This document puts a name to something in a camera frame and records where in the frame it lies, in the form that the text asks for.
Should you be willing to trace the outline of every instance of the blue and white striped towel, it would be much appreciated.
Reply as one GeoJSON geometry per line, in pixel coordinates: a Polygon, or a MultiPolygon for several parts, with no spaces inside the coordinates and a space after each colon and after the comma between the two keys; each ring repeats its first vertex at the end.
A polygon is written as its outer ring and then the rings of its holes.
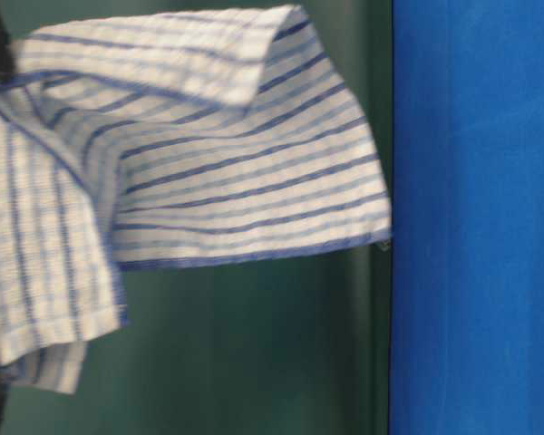
{"type": "Polygon", "coordinates": [[[0,85],[0,367],[73,392],[126,321],[119,271],[389,237],[365,117],[306,13],[91,20],[15,47],[0,85]]]}

